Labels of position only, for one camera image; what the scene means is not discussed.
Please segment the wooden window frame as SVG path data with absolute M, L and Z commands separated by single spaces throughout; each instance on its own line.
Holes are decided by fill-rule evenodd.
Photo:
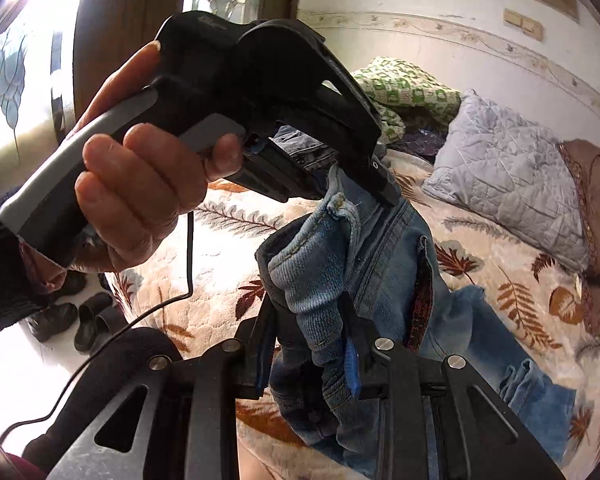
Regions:
M 73 105 L 81 116 L 105 79 L 160 25 L 181 11 L 185 0 L 80 0 L 73 40 Z M 0 0 L 0 34 L 24 0 Z

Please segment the black shoe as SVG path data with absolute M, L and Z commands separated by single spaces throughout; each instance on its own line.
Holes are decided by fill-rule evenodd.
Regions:
M 29 316 L 27 326 L 37 341 L 45 342 L 68 330 L 77 318 L 78 308 L 74 304 L 53 304 Z

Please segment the cream leaf pattern blanket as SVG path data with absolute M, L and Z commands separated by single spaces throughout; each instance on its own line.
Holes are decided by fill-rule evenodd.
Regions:
M 569 479 L 600 478 L 600 332 L 588 288 L 558 256 L 436 200 L 430 166 L 389 155 L 399 203 L 339 168 L 320 200 L 286 203 L 219 180 L 154 255 L 108 275 L 124 312 L 184 358 L 272 302 L 289 321 L 262 399 L 236 404 L 239 445 L 276 479 L 368 479 L 379 404 L 355 392 L 341 295 L 380 336 L 462 356 Z

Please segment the beige wall switch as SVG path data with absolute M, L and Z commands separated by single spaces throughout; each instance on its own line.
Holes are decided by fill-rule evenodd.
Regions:
M 544 39 L 544 27 L 540 22 L 519 14 L 513 10 L 505 9 L 503 12 L 503 21 L 510 27 L 515 27 L 522 31 L 528 37 L 542 42 Z

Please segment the black slipper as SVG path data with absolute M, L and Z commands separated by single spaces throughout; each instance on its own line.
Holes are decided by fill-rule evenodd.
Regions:
M 114 298 L 106 292 L 98 292 L 78 307 L 79 327 L 73 341 L 77 352 L 87 354 L 91 351 L 97 337 L 97 315 L 110 307 L 113 301 Z
M 88 354 L 94 354 L 128 325 L 122 311 L 115 306 L 106 307 L 95 316 L 95 339 Z

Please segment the blue denim jeans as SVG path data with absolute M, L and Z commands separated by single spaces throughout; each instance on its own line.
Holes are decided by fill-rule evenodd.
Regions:
M 275 232 L 256 255 L 268 296 L 296 324 L 279 336 L 270 382 L 292 430 L 340 465 L 374 474 L 379 405 L 355 399 L 344 378 L 337 300 L 347 292 L 381 336 L 428 359 L 468 359 L 560 462 L 576 394 L 538 367 L 480 287 L 446 286 L 422 216 L 404 201 L 381 207 L 307 134 L 283 126 L 274 140 L 327 188 L 312 214 Z

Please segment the grey quilted pillow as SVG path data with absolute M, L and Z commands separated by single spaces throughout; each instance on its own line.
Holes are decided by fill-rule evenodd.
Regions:
M 479 96 L 460 97 L 428 195 L 487 218 L 564 266 L 588 266 L 576 185 L 553 131 Z

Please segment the brown satin garment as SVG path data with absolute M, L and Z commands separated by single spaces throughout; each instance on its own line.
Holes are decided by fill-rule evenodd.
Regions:
M 600 336 L 600 148 L 585 140 L 567 141 L 558 148 L 576 186 L 588 246 L 582 289 L 585 327 Z

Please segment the green patterned cloth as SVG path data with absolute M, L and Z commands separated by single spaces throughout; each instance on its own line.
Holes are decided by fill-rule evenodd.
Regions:
M 418 65 L 388 56 L 376 56 L 367 66 L 352 73 L 378 111 L 380 142 L 401 140 L 406 125 L 400 112 L 426 110 L 434 122 L 447 127 L 460 109 L 460 92 L 438 81 Z

